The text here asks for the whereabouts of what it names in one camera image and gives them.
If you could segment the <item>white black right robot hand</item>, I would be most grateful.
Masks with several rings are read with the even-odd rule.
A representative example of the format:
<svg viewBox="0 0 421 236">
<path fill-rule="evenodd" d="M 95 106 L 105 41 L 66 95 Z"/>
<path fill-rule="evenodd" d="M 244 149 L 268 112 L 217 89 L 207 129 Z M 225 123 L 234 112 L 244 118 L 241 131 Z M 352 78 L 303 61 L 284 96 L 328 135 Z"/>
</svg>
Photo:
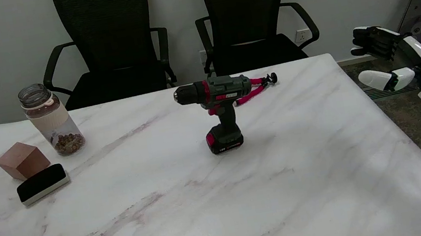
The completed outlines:
<svg viewBox="0 0 421 236">
<path fill-rule="evenodd" d="M 397 62 L 398 69 L 383 72 L 362 71 L 358 80 L 381 91 L 398 91 L 410 84 L 421 89 L 421 43 L 411 33 L 396 33 L 379 26 L 353 29 L 351 54 L 371 55 L 373 58 Z"/>
</svg>

